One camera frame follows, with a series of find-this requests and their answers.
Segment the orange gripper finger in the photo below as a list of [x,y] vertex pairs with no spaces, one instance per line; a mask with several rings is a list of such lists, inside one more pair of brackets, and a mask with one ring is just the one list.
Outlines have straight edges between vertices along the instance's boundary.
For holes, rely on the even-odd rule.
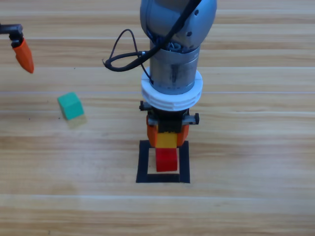
[[13,48],[16,54],[16,60],[19,62],[21,67],[29,73],[34,72],[34,63],[32,58],[32,52],[26,43],[26,40],[23,39],[23,42],[20,46]]

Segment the cube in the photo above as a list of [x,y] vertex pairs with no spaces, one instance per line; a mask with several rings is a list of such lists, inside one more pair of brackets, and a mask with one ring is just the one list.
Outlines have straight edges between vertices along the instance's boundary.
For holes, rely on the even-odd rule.
[[84,114],[82,103],[74,92],[67,93],[58,98],[61,111],[67,120]]
[[157,172],[177,171],[177,149],[156,148]]

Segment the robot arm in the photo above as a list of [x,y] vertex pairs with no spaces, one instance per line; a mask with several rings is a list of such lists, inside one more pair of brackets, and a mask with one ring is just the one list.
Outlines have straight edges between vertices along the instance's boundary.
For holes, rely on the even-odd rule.
[[[105,67],[127,71],[150,59],[150,70],[143,67],[140,110],[147,111],[147,135],[156,149],[157,171],[177,170],[176,148],[184,144],[189,126],[199,124],[199,114],[190,115],[202,94],[202,77],[197,71],[200,45],[214,22],[217,0],[142,0],[141,26],[150,39],[150,50],[139,52],[133,33],[135,53],[118,55],[113,52]],[[125,67],[111,62],[129,56],[138,59]]]
[[[157,44],[172,29],[189,0],[142,0],[140,7],[141,27],[145,34]],[[181,46],[182,52],[196,49],[204,41],[214,22],[216,0],[202,0],[187,18],[182,29],[174,34],[171,43]]]

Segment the wooden surface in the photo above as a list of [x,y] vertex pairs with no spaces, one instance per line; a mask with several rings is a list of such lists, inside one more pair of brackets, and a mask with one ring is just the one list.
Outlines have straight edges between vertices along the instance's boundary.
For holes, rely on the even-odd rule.
[[[101,62],[125,28],[148,49],[140,2],[0,0],[36,66],[0,37],[0,236],[315,236],[315,1],[219,0],[191,184],[135,183],[142,71]],[[117,53],[131,51],[126,34]],[[68,91],[86,112],[72,122]]]

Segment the black square outline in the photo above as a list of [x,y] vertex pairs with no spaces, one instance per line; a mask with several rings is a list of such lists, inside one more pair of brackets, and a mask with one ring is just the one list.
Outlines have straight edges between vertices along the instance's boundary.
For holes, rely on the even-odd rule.
[[190,183],[188,141],[179,147],[179,174],[148,174],[150,148],[149,140],[140,141],[137,183]]

